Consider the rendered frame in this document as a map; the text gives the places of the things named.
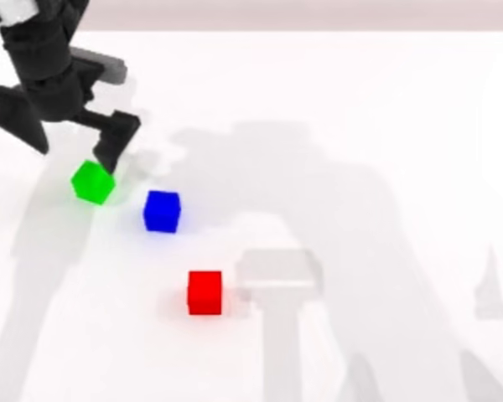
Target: blue block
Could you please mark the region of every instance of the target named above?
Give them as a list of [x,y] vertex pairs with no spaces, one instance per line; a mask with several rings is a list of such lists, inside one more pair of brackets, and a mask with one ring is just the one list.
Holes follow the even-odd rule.
[[143,209],[143,220],[148,231],[176,233],[180,215],[181,203],[177,193],[149,191]]

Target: block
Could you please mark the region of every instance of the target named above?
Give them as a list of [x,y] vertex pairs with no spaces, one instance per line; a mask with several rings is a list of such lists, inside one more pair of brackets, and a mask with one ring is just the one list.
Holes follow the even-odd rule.
[[114,177],[97,162],[85,161],[71,179],[76,197],[103,205],[116,187]]
[[222,311],[221,271],[191,271],[187,305],[191,316],[219,316]]
[[180,215],[181,203],[177,193],[149,191],[143,209],[143,221],[148,231],[175,233]]

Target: colored block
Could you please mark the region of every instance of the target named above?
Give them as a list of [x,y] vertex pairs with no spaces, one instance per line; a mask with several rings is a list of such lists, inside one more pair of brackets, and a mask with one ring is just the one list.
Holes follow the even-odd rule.
[[116,187],[114,177],[97,162],[85,161],[71,179],[78,198],[103,205]]
[[189,272],[187,304],[192,316],[219,316],[222,310],[221,272]]
[[150,232],[177,232],[181,203],[177,193],[149,191],[143,209],[143,221]]

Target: white table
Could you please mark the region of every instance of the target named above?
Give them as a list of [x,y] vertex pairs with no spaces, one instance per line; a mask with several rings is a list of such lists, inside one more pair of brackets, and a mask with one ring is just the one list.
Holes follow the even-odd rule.
[[[237,295],[250,249],[322,266],[300,317],[303,400],[503,400],[503,317],[478,319],[474,300],[490,245],[503,285],[503,34],[75,45],[127,61],[129,83],[99,84],[92,108],[143,126],[101,208],[69,184],[94,131],[47,125],[47,157],[0,131],[0,402],[269,400],[272,327]],[[0,44],[0,83],[15,82]],[[179,191],[177,235],[144,230],[150,188]],[[191,270],[224,272],[224,317],[187,317]]]

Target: white background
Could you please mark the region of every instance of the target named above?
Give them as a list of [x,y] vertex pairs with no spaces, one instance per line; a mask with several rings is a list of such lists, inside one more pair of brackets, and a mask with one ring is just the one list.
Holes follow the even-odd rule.
[[[23,320],[41,333],[32,358],[4,353],[0,364],[24,359],[29,370],[19,374],[25,382],[0,374],[0,400],[13,402],[19,384],[26,402],[261,400],[261,314],[231,290],[235,264],[252,247],[307,245],[275,214],[249,208],[215,216],[217,203],[237,195],[220,194],[224,170],[219,183],[201,170],[218,161],[193,159],[188,147],[209,156],[242,123],[266,124],[273,136],[276,125],[289,136],[304,127],[305,149],[380,177],[448,331],[503,381],[503,320],[474,314],[492,244],[503,280],[503,34],[80,33],[76,44],[124,58],[136,82],[133,95],[100,84],[93,108],[138,113],[144,124],[116,192],[96,209],[77,201],[68,182],[90,157],[94,132],[49,125],[52,151],[41,157],[0,131],[0,339],[15,297],[26,305],[20,311],[42,315],[40,325],[23,313],[13,324],[16,352],[30,349]],[[15,81],[0,44],[0,83]],[[267,145],[248,154],[258,170],[263,151],[270,155]],[[189,174],[199,176],[172,176],[187,157],[198,161]],[[296,175],[288,179],[298,186]],[[316,179],[329,186],[327,175]],[[241,177],[242,186],[252,181]],[[150,188],[181,193],[178,235],[143,229]],[[305,187],[301,194],[311,197]],[[194,269],[224,271],[226,317],[186,317],[182,291]],[[46,311],[38,303],[49,289]],[[334,400],[348,364],[328,325],[334,314],[317,300],[302,317],[308,401]],[[417,396],[412,389],[396,399],[398,389],[383,381],[382,388],[386,402]]]

